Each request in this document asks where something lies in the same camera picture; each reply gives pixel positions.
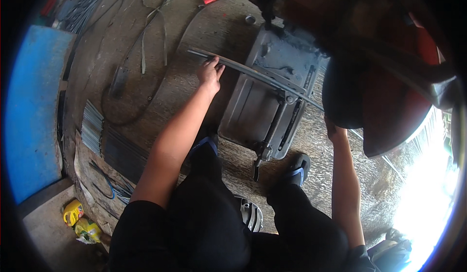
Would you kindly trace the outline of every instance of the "blue shoe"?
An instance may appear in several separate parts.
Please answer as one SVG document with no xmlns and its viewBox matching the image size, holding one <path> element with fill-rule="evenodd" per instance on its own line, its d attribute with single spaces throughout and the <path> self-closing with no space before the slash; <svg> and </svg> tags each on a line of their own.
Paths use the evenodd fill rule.
<svg viewBox="0 0 467 272">
<path fill-rule="evenodd" d="M 305 153 L 297 153 L 292 158 L 292 163 L 287 168 L 287 171 L 279 179 L 278 184 L 295 184 L 299 187 L 303 185 L 306 178 L 308 177 L 308 171 L 310 170 L 311 160 L 310 157 Z"/>
<path fill-rule="evenodd" d="M 190 158 L 197 149 L 206 143 L 211 146 L 217 156 L 217 145 L 219 143 L 219 139 L 217 137 L 217 127 L 209 127 L 204 125 L 200 127 L 198 135 L 195 139 L 195 144 L 191 148 L 190 152 L 188 152 L 188 157 Z"/>
</svg>

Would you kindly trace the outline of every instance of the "yellow plastic container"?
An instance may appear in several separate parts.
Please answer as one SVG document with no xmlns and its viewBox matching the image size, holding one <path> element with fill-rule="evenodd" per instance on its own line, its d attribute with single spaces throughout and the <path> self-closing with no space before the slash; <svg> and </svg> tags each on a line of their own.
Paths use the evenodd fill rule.
<svg viewBox="0 0 467 272">
<path fill-rule="evenodd" d="M 65 207 L 63 221 L 65 221 L 66 225 L 73 226 L 84 214 L 83 205 L 78 199 L 74 199 Z"/>
</svg>

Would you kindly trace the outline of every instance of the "blue board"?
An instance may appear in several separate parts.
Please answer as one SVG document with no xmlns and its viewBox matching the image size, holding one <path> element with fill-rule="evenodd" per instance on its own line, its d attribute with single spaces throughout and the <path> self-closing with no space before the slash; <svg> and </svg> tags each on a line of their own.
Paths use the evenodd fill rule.
<svg viewBox="0 0 467 272">
<path fill-rule="evenodd" d="M 61 179 L 56 149 L 58 87 L 75 36 L 33 25 L 16 58 L 3 139 L 17 204 Z"/>
</svg>

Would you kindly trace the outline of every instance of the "sunlight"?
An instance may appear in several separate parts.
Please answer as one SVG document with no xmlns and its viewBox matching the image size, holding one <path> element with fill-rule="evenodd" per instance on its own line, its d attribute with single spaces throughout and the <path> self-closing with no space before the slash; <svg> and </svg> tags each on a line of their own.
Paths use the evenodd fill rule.
<svg viewBox="0 0 467 272">
<path fill-rule="evenodd" d="M 452 210 L 458 171 L 447 168 L 449 153 L 443 146 L 445 129 L 441 115 L 440 110 L 434 109 L 431 125 L 420 133 L 427 143 L 421 147 L 422 154 L 414 159 L 414 164 L 406 168 L 407 184 L 400 192 L 401 201 L 394 217 L 394 228 L 412 242 L 410 264 L 403 270 L 406 272 L 418 271 L 425 263 Z"/>
</svg>

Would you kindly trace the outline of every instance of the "hand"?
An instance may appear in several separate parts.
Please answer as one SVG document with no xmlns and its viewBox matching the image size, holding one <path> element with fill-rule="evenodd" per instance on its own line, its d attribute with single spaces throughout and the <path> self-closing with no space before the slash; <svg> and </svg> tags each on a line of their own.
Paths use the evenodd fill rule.
<svg viewBox="0 0 467 272">
<path fill-rule="evenodd" d="M 207 87 L 213 91 L 214 94 L 219 92 L 220 89 L 220 76 L 224 72 L 225 65 L 218 64 L 219 57 L 214 56 L 211 60 L 206 60 L 199 67 L 197 76 L 199 79 L 199 86 Z"/>
<path fill-rule="evenodd" d="M 324 122 L 326 123 L 327 136 L 333 144 L 348 141 L 347 129 L 336 126 L 334 122 L 326 116 L 324 116 Z"/>
</svg>

